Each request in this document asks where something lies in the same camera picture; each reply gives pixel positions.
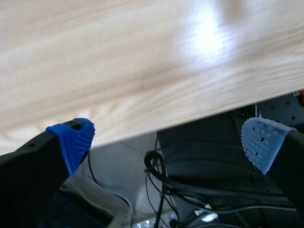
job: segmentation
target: wooden table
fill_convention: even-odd
[[[0,153],[87,117],[94,145],[304,88],[302,0],[3,0]]]

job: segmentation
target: white floor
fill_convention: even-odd
[[[98,183],[105,189],[127,198],[134,207],[134,222],[155,217],[146,194],[145,165],[143,159],[147,151],[153,150],[156,133],[142,135],[103,147],[92,148],[90,162]],[[153,182],[161,188],[160,182]],[[65,191],[76,193],[93,206],[106,210],[108,213],[128,217],[129,207],[119,197],[105,191],[94,181],[89,171],[88,156],[77,172],[63,186]],[[148,192],[154,208],[158,209],[160,196],[148,179]],[[163,212],[171,211],[164,204]]]

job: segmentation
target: pegboard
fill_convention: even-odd
[[[304,107],[298,96],[284,95],[257,104],[265,119],[274,120],[287,126],[304,124]]]

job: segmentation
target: rubber grip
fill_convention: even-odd
[[[95,135],[94,124],[88,119],[75,118],[69,123],[79,120],[83,121],[80,129],[73,129],[64,124],[56,124],[46,128],[46,131],[55,133],[59,139],[69,177],[72,177],[78,169],[82,157],[91,148]]]

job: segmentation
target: wires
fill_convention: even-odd
[[[148,193],[148,184],[147,184],[147,177],[148,177],[148,173],[146,173],[146,178],[145,178],[146,193],[147,193],[148,202],[149,202],[151,208],[153,209],[153,211],[155,212],[155,214],[157,214],[155,208],[153,207],[153,205],[152,205],[152,203],[151,203],[150,197],[149,197],[149,193]],[[163,224],[165,224],[165,226],[166,226],[167,228],[170,228],[170,227],[162,220],[162,218],[160,218],[160,220],[163,222]]]
[[[95,175],[94,175],[94,173],[93,173],[93,171],[92,171],[91,160],[90,160],[90,154],[91,154],[91,151],[88,152],[87,161],[88,161],[89,170],[90,170],[90,173],[91,173],[91,175],[92,175],[92,178],[93,178],[94,182],[95,182],[99,187],[101,187],[104,191],[109,192],[109,193],[111,193],[111,194],[117,196],[118,198],[120,198],[121,200],[123,200],[123,201],[129,206],[128,218],[129,218],[129,220],[130,220],[130,226],[132,227],[132,225],[133,225],[133,214],[134,214],[134,209],[133,209],[133,206],[132,206],[131,202],[130,202],[127,198],[125,198],[124,196],[122,196],[122,195],[120,195],[120,194],[118,194],[118,193],[116,193],[116,192],[114,192],[114,191],[108,190],[108,189],[106,189],[105,187],[103,187],[102,185],[100,185],[100,184],[98,183],[98,181],[96,180]]]
[[[158,141],[158,137],[156,137],[156,140],[155,140],[155,146],[154,146],[154,149],[155,151],[157,150],[157,141]],[[160,172],[160,169],[159,169],[159,165],[157,164],[158,161],[162,162],[163,163],[163,159],[162,157],[161,158],[155,158],[153,159],[153,165],[157,167],[157,170],[158,170],[158,173],[160,173],[160,175],[166,175],[166,168],[165,166],[161,166],[161,172]],[[171,207],[171,209],[175,212],[176,216],[177,216],[177,219],[178,219],[178,223],[180,222],[180,217],[179,217],[179,214],[178,214],[178,211],[176,210],[176,208],[174,207],[173,205],[173,201],[171,199],[171,197],[169,196],[170,198],[170,201],[167,199],[167,197],[165,196],[165,193],[167,193],[167,187],[165,185],[162,184],[162,187],[161,187],[161,190],[154,184],[154,182],[152,181],[151,179],[151,176],[150,176],[150,172],[145,170],[146,172],[146,193],[147,193],[147,198],[148,198],[148,201],[149,201],[149,204],[151,205],[152,209],[154,210],[154,212],[156,213],[156,220],[155,220],[155,224],[154,224],[154,227],[155,228],[158,228],[159,226],[159,222],[162,221],[166,227],[168,227],[168,225],[161,219],[161,212],[162,212],[162,207],[163,207],[163,203],[164,203],[164,200],[167,201],[168,205]],[[158,211],[155,210],[155,208],[153,207],[151,201],[150,201],[150,197],[149,197],[149,193],[148,193],[148,188],[147,188],[147,178],[149,177],[149,180],[151,182],[151,184],[154,186],[154,188],[160,193],[160,196],[161,196],[161,200],[160,200],[160,203],[159,203],[159,209]]]
[[[123,200],[123,201],[131,208],[131,207],[132,207],[132,206],[131,206],[131,203],[129,202],[129,200],[128,200],[127,198],[125,198],[125,197],[119,195],[119,194],[116,193],[116,192],[113,192],[113,191],[111,191],[111,190],[106,189],[105,187],[101,186],[101,185],[98,183],[98,181],[96,180],[95,175],[93,174],[93,171],[92,171],[91,161],[90,161],[90,154],[91,154],[91,151],[89,151],[89,153],[88,153],[87,162],[88,162],[89,170],[90,170],[90,173],[91,173],[91,175],[92,175],[92,178],[93,178],[94,182],[95,182],[98,186],[100,186],[103,190],[105,190],[105,191],[107,191],[107,192],[109,192],[109,193],[111,193],[111,194],[117,196],[117,197],[120,198],[121,200]]]
[[[194,158],[193,159],[190,158],[190,159],[187,159],[186,158],[186,159],[181,159],[181,160],[164,162],[164,163],[153,165],[153,167],[150,167],[150,168],[146,169],[146,171],[153,170],[155,166],[162,166],[162,165],[176,164],[176,163],[185,163],[185,162],[211,162],[211,163],[214,163],[214,164],[220,164],[220,165],[224,165],[224,166],[227,166],[227,167],[230,167],[230,168],[233,168],[233,169],[237,169],[237,170],[240,170],[240,171],[248,172],[250,174],[259,176],[261,178],[269,179],[267,176],[263,175],[260,172],[249,170],[247,168],[244,168],[244,167],[241,167],[241,166],[238,166],[238,165],[234,165],[234,164],[230,164],[230,163],[227,163],[227,162],[224,162],[224,161],[219,161],[219,160],[215,160],[215,159],[204,159],[204,158],[203,159],[200,159],[200,158],[195,158],[195,159]]]
[[[231,208],[231,209],[223,209],[223,210],[219,210],[219,209],[207,209],[205,208],[204,204],[201,204],[199,202],[193,202],[187,198],[185,198],[184,196],[176,193],[175,191],[171,191],[171,194],[173,196],[177,196],[178,198],[182,199],[183,201],[190,203],[198,208],[201,208],[202,210],[208,212],[208,213],[216,213],[216,214],[230,214],[230,213],[235,213],[235,212],[239,212],[242,210],[249,210],[249,209],[279,209],[279,210],[290,210],[290,211],[296,211],[295,208],[292,207],[287,207],[287,206],[277,206],[277,205],[247,205],[247,206],[241,206],[241,207],[237,207],[237,208]]]
[[[182,190],[186,192],[193,192],[197,194],[205,194],[210,196],[222,196],[222,197],[239,197],[246,199],[254,200],[265,200],[265,201],[274,201],[274,202],[289,202],[289,200],[281,194],[269,194],[262,192],[250,192],[250,191],[240,191],[240,190],[222,190],[222,189],[213,189],[208,187],[198,187],[194,185],[183,184],[178,181],[174,181],[165,175],[157,172],[155,169],[151,169],[153,165],[151,160],[158,159],[163,163],[162,156],[157,152],[149,152],[144,158],[144,163],[149,172],[160,180],[164,185],[170,187],[171,189]]]

